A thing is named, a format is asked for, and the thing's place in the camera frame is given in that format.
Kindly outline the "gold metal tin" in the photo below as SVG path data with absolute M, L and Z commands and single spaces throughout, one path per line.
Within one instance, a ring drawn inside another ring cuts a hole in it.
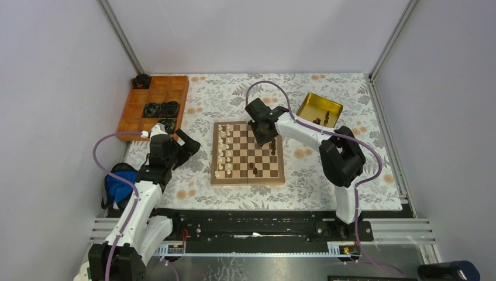
M 324 126 L 325 114 L 330 111 L 329 122 Z M 297 116 L 312 122 L 316 118 L 322 120 L 320 126 L 333 128 L 341 113 L 343 105 L 309 92 L 301 104 Z

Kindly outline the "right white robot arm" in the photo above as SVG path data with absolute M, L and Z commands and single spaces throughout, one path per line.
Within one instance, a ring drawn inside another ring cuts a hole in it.
M 336 235 L 343 241 L 352 240 L 359 233 L 355 220 L 360 215 L 352 184 L 357 183 L 366 160 L 351 131 L 342 128 L 340 132 L 325 135 L 317 125 L 294 116 L 289 109 L 281 106 L 271 109 L 259 98 L 250 101 L 245 110 L 250 116 L 248 125 L 260 146 L 284 136 L 319 152 L 323 172 L 336 189 L 336 216 L 341 220 L 335 226 Z

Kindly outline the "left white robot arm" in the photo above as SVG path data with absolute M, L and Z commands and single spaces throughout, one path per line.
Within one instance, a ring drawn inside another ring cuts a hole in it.
M 149 139 L 149 157 L 131 182 L 107 170 L 105 173 L 130 186 L 133 191 L 117 225 L 103 243 L 92 244 L 88 253 L 92 280 L 144 280 L 146 266 L 164 239 L 181 235 L 181 225 L 167 216 L 154 216 L 156 202 L 172 177 L 173 170 L 196 154 L 201 144 L 181 129 L 177 142 L 164 125 L 156 123 L 149 131 L 134 135 Z

